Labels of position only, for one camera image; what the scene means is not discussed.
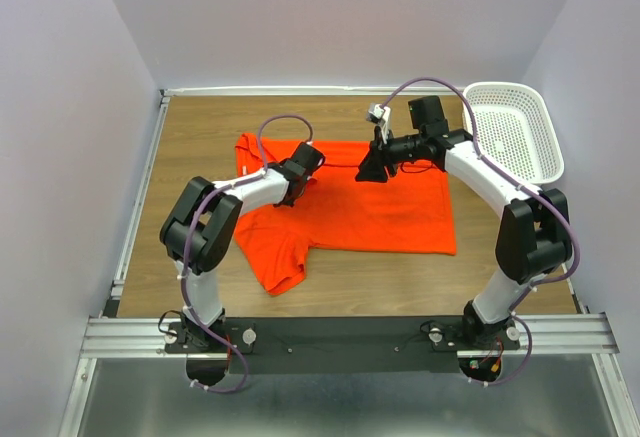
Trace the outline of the orange t-shirt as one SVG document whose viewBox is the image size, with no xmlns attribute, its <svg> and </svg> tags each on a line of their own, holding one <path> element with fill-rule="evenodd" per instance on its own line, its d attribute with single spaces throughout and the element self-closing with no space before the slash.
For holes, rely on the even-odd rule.
<svg viewBox="0 0 640 437">
<path fill-rule="evenodd" d="M 358 182 L 365 142 L 317 141 L 324 164 L 293 206 L 240 217 L 234 238 L 257 281 L 279 295 L 307 276 L 311 249 L 453 255 L 447 175 L 420 161 L 386 183 Z"/>
</svg>

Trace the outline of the white perforated basket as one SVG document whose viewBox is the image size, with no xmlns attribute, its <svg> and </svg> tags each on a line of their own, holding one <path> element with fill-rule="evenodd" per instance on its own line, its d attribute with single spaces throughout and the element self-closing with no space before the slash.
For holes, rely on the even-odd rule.
<svg viewBox="0 0 640 437">
<path fill-rule="evenodd" d="M 474 113 L 463 110 L 464 128 L 478 135 L 481 149 L 519 180 L 552 184 L 564 160 L 543 97 L 511 82 L 476 82 L 463 91 Z"/>
</svg>

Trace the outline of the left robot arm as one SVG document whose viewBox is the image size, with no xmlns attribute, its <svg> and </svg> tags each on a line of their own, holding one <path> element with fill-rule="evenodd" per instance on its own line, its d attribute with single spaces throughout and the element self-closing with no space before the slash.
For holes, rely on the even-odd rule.
<svg viewBox="0 0 640 437">
<path fill-rule="evenodd" d="M 224 315 L 216 269 L 225 258 L 239 219 L 267 206 L 292 206 L 324 155 L 299 144 L 280 162 L 225 181 L 191 179 L 161 227 L 160 242 L 178 270 L 188 341 L 201 352 L 229 345 L 219 325 Z"/>
</svg>

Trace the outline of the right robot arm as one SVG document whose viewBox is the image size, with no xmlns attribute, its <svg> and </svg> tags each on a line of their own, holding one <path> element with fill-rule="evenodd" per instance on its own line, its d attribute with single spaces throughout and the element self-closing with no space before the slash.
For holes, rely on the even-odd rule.
<svg viewBox="0 0 640 437">
<path fill-rule="evenodd" d="M 438 97 L 414 99 L 409 107 L 415 132 L 396 137 L 390 108 L 370 106 L 366 119 L 374 134 L 355 179 L 385 183 L 401 165 L 426 160 L 464 182 L 498 215 L 497 269 L 466 304 L 459 327 L 462 341 L 480 349 L 506 329 L 533 287 L 571 257 L 567 199 L 556 189 L 517 183 L 511 173 L 481 157 L 472 134 L 450 129 Z"/>
</svg>

